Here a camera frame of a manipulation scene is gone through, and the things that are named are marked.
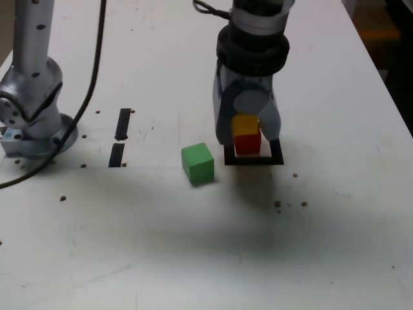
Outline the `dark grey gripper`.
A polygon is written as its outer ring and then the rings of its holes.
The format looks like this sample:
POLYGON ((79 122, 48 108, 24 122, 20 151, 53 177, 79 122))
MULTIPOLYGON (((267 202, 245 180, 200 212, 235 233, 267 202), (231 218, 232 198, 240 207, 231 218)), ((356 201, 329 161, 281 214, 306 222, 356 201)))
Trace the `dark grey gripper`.
POLYGON ((268 141, 278 140, 281 117, 273 97, 273 76, 244 76, 231 71, 220 60, 217 60, 212 99, 218 142, 221 145, 232 144, 231 120, 234 116, 234 109, 241 114, 257 116, 266 139, 268 141), (257 85, 264 91, 244 90, 234 99, 234 92, 230 88, 226 89, 234 81, 242 85, 257 85))

